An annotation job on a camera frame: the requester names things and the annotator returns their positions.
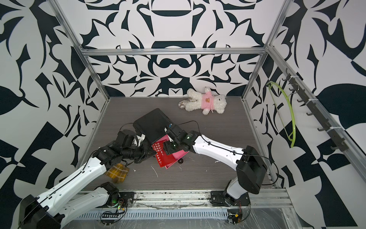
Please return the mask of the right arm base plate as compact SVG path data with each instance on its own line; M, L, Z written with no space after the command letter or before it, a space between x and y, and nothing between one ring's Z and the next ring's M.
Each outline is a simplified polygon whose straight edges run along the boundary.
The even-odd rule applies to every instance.
M251 204L249 194L243 194L239 199L235 199L224 191L211 191L210 203L214 207L247 207Z

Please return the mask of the red postcard with text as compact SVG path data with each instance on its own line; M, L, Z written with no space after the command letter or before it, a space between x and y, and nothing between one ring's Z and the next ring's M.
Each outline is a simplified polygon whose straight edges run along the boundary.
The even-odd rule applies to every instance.
M166 167L169 164L175 162L175 158L173 155L168 155L166 151L164 150L164 142L165 140L155 142L152 145L153 150L156 152L156 160L159 164L159 166Z

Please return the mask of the pink drawer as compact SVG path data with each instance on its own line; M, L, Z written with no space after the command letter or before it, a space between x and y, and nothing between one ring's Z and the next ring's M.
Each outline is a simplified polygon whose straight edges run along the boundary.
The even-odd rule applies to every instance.
M165 136L163 136L162 138L160 138L158 141L162 141L162 140L165 140L165 142L166 141L170 141L170 138L169 138L169 136L168 135L165 135ZM182 160L183 160L183 157L187 154L188 152L186 152L186 151L183 151L183 150L180 150L180 151L178 151L178 152L175 152L175 153L172 153L172 155L174 156L174 158L175 158L175 162L173 162L173 163L171 163L171 164L169 164L168 166L166 166L165 168L166 169L168 169L169 167L171 167L173 164L175 164L176 162L178 162L178 161L181 161L182 162Z

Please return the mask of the black drawer cabinet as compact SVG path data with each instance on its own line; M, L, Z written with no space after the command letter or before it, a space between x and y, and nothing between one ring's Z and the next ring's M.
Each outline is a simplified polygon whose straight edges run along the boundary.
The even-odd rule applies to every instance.
M166 135L173 122L159 108L156 108L133 122L137 134L144 134L150 145Z

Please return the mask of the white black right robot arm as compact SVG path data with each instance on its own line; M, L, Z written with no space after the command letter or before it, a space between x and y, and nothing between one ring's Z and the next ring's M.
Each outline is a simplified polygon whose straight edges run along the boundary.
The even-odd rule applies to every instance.
M236 171L236 178L226 187L226 196L239 199L246 193L259 194L267 166L264 157L251 146L231 147L209 139L197 131L186 132L178 125L170 124L165 128L169 141L164 142L164 150L169 153L178 151L193 152L211 157Z

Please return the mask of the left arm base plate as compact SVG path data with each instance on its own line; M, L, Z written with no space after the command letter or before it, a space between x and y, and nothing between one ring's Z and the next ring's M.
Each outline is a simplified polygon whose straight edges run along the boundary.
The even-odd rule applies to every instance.
M117 208L117 207L127 207L129 204L134 202L135 192L124 191L118 194L114 193L109 195L107 202L97 208Z

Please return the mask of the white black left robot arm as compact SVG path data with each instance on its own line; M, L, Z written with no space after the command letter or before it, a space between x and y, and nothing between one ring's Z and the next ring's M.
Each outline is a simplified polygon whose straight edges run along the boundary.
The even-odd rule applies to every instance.
M152 144L144 135L123 130L117 138L93 151L79 169L48 191L34 197L29 195L20 203L20 229L61 229L78 216L99 206L120 207L125 201L118 188L105 182L91 194L72 198L97 177L125 160L138 164L154 156Z

